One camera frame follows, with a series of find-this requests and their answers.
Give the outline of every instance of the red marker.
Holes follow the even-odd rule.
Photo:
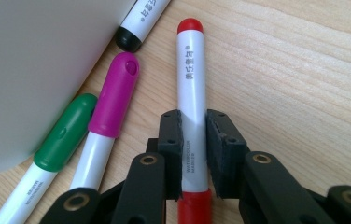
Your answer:
[[[184,138],[178,223],[211,223],[205,148],[204,33],[195,19],[185,19],[178,25],[177,87]]]

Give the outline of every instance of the wooden table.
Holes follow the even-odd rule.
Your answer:
[[[176,108],[176,27],[204,26],[207,107],[230,116],[252,150],[275,155],[308,189],[351,185],[351,1],[173,1],[136,53],[141,76],[100,191],[122,181]],[[108,45],[80,92],[96,95],[113,57]],[[81,147],[28,219],[37,223],[67,191]],[[31,159],[0,173],[0,207]],[[213,223],[242,223],[237,200],[213,197]],[[176,223],[176,202],[167,202]]]

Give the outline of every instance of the magenta cap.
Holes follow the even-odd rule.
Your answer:
[[[102,136],[117,138],[139,75],[139,64],[132,53],[115,56],[100,92],[88,129]]]

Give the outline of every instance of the wood grain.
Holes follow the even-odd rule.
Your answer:
[[[207,107],[230,116],[252,150],[275,155],[308,189],[351,185],[351,1],[172,1],[136,53],[141,76],[100,191],[118,184],[134,156],[176,108],[176,27],[204,25]],[[111,42],[80,92],[99,94]],[[67,191],[81,147],[28,219],[37,223]],[[0,173],[0,207],[31,159]],[[167,223],[176,223],[169,201]],[[213,198],[213,223],[243,223],[237,200]]]

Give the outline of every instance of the marker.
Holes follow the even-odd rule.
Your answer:
[[[118,47],[136,52],[170,0],[138,0],[115,34]]]
[[[68,163],[88,131],[91,112],[97,98],[79,95],[63,112],[60,119],[34,155],[34,162],[21,182],[0,209],[0,223],[24,223],[38,204],[48,186]]]
[[[184,138],[178,223],[211,223],[205,148],[204,33],[195,19],[185,19],[178,25],[177,82]]]
[[[109,66],[70,189],[99,189],[112,146],[120,135],[138,73],[138,61],[129,52],[118,54]]]

